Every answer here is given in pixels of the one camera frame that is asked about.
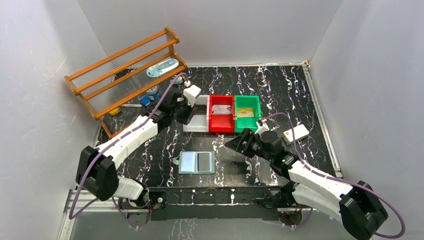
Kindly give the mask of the white magnetic stripe card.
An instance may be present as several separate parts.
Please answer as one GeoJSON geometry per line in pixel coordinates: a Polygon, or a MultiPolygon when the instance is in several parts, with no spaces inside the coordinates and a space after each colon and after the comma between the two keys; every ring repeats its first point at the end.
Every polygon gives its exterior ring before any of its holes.
{"type": "Polygon", "coordinates": [[[213,115],[231,115],[232,106],[228,104],[214,104],[212,106],[213,115]]]}

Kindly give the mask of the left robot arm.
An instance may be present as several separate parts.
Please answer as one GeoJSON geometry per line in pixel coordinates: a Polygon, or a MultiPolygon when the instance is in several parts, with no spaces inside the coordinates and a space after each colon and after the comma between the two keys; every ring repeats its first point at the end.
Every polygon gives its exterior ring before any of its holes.
{"type": "Polygon", "coordinates": [[[85,189],[100,201],[118,197],[145,205],[149,201],[149,188],[138,180],[119,176],[117,169],[129,155],[173,121],[188,124],[200,94],[196,86],[185,90],[171,88],[163,95],[162,102],[146,107],[117,136],[97,147],[85,147],[80,154],[75,178],[78,190],[85,189]]]}

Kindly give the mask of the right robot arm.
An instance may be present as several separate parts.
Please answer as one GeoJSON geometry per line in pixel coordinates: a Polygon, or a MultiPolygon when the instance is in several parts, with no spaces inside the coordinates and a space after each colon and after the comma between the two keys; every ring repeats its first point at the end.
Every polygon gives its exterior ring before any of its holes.
{"type": "Polygon", "coordinates": [[[270,168],[288,180],[271,200],[261,201],[263,206],[271,203],[276,207],[307,205],[340,222],[357,240],[369,240],[389,217],[380,200],[371,194],[369,184],[359,181],[357,186],[351,186],[306,166],[286,149],[282,138],[274,131],[258,134],[246,128],[226,142],[225,147],[248,158],[269,161],[270,168]]]}

